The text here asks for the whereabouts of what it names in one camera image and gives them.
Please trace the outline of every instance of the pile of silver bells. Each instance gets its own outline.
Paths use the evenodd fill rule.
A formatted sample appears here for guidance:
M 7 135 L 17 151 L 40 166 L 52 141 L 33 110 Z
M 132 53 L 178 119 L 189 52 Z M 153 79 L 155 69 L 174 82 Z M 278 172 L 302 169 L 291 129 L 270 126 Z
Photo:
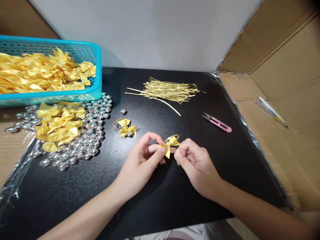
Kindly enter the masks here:
M 19 122 L 16 122 L 13 127 L 8 127 L 4 131 L 9 133 L 19 132 L 20 129 L 30 130 L 35 132 L 36 125 L 41 123 L 41 119 L 37 115 L 37 110 L 39 106 L 31 105 L 25 107 L 26 112 L 17 113 L 16 117 L 20 119 Z
M 93 156 L 98 155 L 100 152 L 99 147 L 101 146 L 100 142 L 105 138 L 105 133 L 103 131 L 104 119 L 109 118 L 109 113 L 111 112 L 112 107 L 111 103 L 111 96 L 106 95 L 106 93 L 102 93 L 102 97 L 99 100 L 83 102 L 81 106 L 86 110 L 87 114 L 84 119 L 82 119 L 83 124 L 80 127 L 81 135 L 76 137 L 70 143 L 61 145 L 61 149 L 56 152 L 47 153 L 43 149 L 35 150 L 31 153 L 31 158 L 46 155 L 47 158 L 39 163 L 40 166 L 47 167 L 51 165 L 57 167 L 60 171 L 65 171 L 69 166 L 77 164 L 81 159 L 90 160 Z M 35 116 L 37 109 L 38 106 L 36 105 L 26 107 L 27 113 L 34 115 L 35 112 Z M 25 124 L 29 124 L 25 117 L 23 117 L 24 114 L 25 113 L 21 114 L 23 122 Z

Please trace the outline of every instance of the turquoise basket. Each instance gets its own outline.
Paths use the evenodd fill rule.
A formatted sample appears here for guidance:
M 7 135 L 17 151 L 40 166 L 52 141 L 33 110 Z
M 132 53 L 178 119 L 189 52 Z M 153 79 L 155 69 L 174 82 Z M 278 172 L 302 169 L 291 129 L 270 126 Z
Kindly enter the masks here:
M 77 63 L 87 61 L 97 66 L 96 77 L 88 78 L 91 86 L 74 91 L 0 94 L 0 107 L 39 105 L 41 102 L 53 103 L 53 101 L 82 102 L 101 98 L 101 49 L 97 44 L 0 35 L 0 52 L 11 56 L 21 56 L 23 53 L 43 53 L 49 56 L 56 47 L 63 52 L 69 52 L 69 56 Z

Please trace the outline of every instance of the clear plastic sheet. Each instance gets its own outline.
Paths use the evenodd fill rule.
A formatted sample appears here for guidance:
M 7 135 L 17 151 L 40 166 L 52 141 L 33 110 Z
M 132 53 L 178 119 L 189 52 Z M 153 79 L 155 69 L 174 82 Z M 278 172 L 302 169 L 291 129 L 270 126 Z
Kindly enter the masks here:
M 34 136 L 34 132 L 28 131 L 27 136 L 21 144 L 25 145 L 29 143 L 26 151 L 15 165 L 0 191 L 0 228 L 6 223 L 7 210 L 14 208 L 15 203 L 19 199 L 19 187 L 32 162 L 31 154 L 40 146 L 39 140 Z
M 265 162 L 268 164 L 268 167 L 269 167 L 270 171 L 272 172 L 273 177 L 276 179 L 276 181 L 278 182 L 278 184 L 279 184 L 279 186 L 280 186 L 280 190 L 281 190 L 281 192 L 282 192 L 282 194 L 283 194 L 283 197 L 284 197 L 284 198 L 286 199 L 286 201 L 288 202 L 288 204 L 289 204 L 289 206 L 290 206 L 290 210 L 293 211 L 293 204 L 292 204 L 292 202 L 290 201 L 290 198 L 288 197 L 285 189 L 283 188 L 283 186 L 282 186 L 279 178 L 278 178 L 277 175 L 275 174 L 275 172 L 274 172 L 274 170 L 273 170 L 273 168 L 272 168 L 272 165 L 271 165 L 270 162 L 268 161 L 268 158 L 267 158 L 267 156 L 264 154 L 264 152 L 263 152 L 260 144 L 258 143 L 257 139 L 256 139 L 255 136 L 253 135 L 253 133 L 252 133 L 249 125 L 247 124 L 246 120 L 244 119 L 243 115 L 241 114 L 241 112 L 240 112 L 240 110 L 239 110 L 236 102 L 233 101 L 233 99 L 232 99 L 232 97 L 230 96 L 230 94 L 229 94 L 226 86 L 221 82 L 220 77 L 219 77 L 219 73 L 220 73 L 220 72 L 217 72 L 217 71 L 210 73 L 212 81 L 213 81 L 214 83 L 219 84 L 220 86 L 223 87 L 226 98 L 231 100 L 231 101 L 230 101 L 230 104 L 232 105 L 232 108 L 233 108 L 233 109 L 236 109 L 236 112 L 234 112 L 234 113 L 239 116 L 242 124 L 245 126 L 248 134 L 250 135 L 250 138 L 251 138 L 253 144 L 255 145 L 256 149 L 257 149 L 258 152 L 264 157 Z

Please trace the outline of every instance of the pile of yellow bows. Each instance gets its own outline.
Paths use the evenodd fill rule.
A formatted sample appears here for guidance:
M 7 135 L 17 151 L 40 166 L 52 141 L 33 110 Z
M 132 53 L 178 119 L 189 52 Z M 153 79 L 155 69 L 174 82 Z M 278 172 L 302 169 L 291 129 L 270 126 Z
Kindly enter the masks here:
M 122 119 L 119 122 L 117 122 L 119 125 L 122 126 L 122 129 L 119 131 L 121 138 L 124 138 L 129 132 L 132 132 L 133 137 L 136 137 L 138 128 L 135 125 L 128 127 L 130 122 L 131 122 L 131 120 L 129 120 L 129 119 Z
M 178 145 L 180 145 L 180 143 L 178 142 L 178 138 L 179 138 L 179 135 L 175 134 L 175 135 L 173 135 L 171 137 L 168 137 L 161 145 L 159 145 L 159 148 L 161 148 L 161 147 L 167 148 L 167 152 L 165 154 L 165 156 L 167 158 L 170 158 L 170 151 L 171 151 L 170 146 L 178 146 Z
M 96 66 L 75 63 L 59 48 L 53 54 L 19 57 L 0 53 L 0 94 L 83 90 L 91 85 L 88 77 L 96 76 Z
M 47 152 L 60 150 L 60 145 L 69 143 L 80 135 L 79 127 L 85 116 L 83 107 L 78 107 L 81 102 L 59 102 L 57 106 L 48 106 L 41 103 L 37 111 L 42 117 L 42 126 L 36 126 L 36 138 L 44 141 L 42 148 Z

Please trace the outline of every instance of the table surface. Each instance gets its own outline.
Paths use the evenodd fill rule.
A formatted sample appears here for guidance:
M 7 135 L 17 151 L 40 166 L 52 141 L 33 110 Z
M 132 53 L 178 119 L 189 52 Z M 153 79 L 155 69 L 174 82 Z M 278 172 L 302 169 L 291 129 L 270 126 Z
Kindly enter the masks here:
M 181 117 L 160 101 L 124 94 L 129 91 L 127 87 L 142 90 L 150 76 L 160 81 L 195 83 L 207 93 L 198 93 L 182 105 L 170 102 Z M 40 167 L 41 158 L 35 159 L 21 183 L 19 200 L 1 220 L 5 225 L 0 228 L 0 237 L 36 239 L 70 216 L 112 183 L 131 147 L 148 131 L 163 139 L 173 134 L 180 135 L 180 142 L 193 139 L 208 150 L 224 180 L 276 207 L 288 206 L 236 107 L 208 74 L 117 68 L 113 74 L 103 75 L 102 90 L 113 97 L 114 106 L 104 125 L 106 139 L 101 153 L 66 172 Z M 113 132 L 112 122 L 123 117 L 121 109 L 128 111 L 125 118 L 139 128 L 136 138 L 121 140 Z M 201 117 L 202 112 L 230 126 L 232 132 L 227 134 L 212 125 Z M 232 214 L 228 210 L 194 190 L 171 156 L 158 166 L 144 189 L 118 211 L 98 239 L 124 239 L 229 217 Z

